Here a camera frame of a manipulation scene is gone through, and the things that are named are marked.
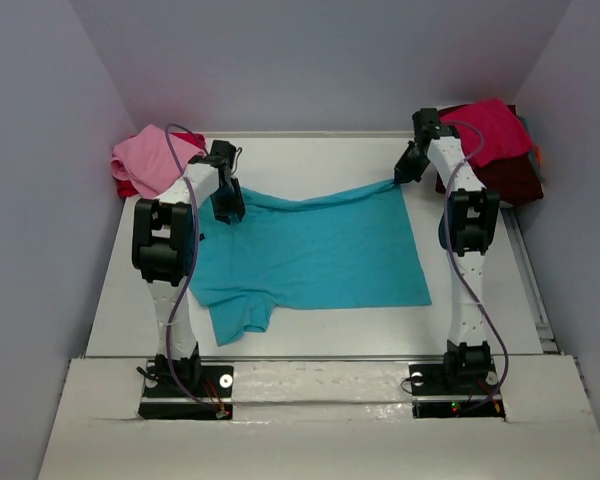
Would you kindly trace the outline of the turquoise t shirt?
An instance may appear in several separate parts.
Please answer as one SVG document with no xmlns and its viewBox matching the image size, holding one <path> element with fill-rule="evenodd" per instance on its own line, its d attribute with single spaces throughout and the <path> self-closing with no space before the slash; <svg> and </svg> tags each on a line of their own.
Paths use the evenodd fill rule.
<svg viewBox="0 0 600 480">
<path fill-rule="evenodd" d="M 190 289 L 218 345 L 268 329 L 275 308 L 428 306 L 431 297 L 401 188 L 390 180 L 288 200 L 246 189 L 239 223 L 199 207 Z"/>
</svg>

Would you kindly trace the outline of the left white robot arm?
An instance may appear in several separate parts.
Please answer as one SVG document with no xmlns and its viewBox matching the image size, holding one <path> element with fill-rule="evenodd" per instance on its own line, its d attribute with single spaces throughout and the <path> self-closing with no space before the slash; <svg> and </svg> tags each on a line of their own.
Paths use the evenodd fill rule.
<svg viewBox="0 0 600 480">
<path fill-rule="evenodd" d="M 211 187 L 212 218 L 231 225 L 245 215 L 238 179 L 234 175 L 241 149 L 225 140 L 212 142 L 208 154 L 196 155 L 191 166 L 208 165 L 217 171 Z M 154 366 L 143 374 L 151 381 L 191 393 L 202 377 L 199 344 L 189 319 L 186 291 L 202 239 L 198 202 L 139 200 L 134 208 L 132 265 L 151 293 L 158 327 Z"/>
</svg>

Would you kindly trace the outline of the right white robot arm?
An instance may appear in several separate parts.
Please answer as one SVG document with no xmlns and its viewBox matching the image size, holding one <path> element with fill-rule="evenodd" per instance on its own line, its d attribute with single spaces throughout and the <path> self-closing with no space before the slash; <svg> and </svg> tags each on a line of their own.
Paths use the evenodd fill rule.
<svg viewBox="0 0 600 480">
<path fill-rule="evenodd" d="M 409 377 L 417 396 L 464 396 L 495 372 L 481 295 L 500 198 L 478 179 L 457 127 L 444 124 L 437 109 L 420 109 L 412 120 L 415 138 L 394 167 L 394 182 L 420 181 L 432 165 L 446 183 L 438 236 L 451 269 L 451 324 L 443 359 L 411 367 Z"/>
</svg>

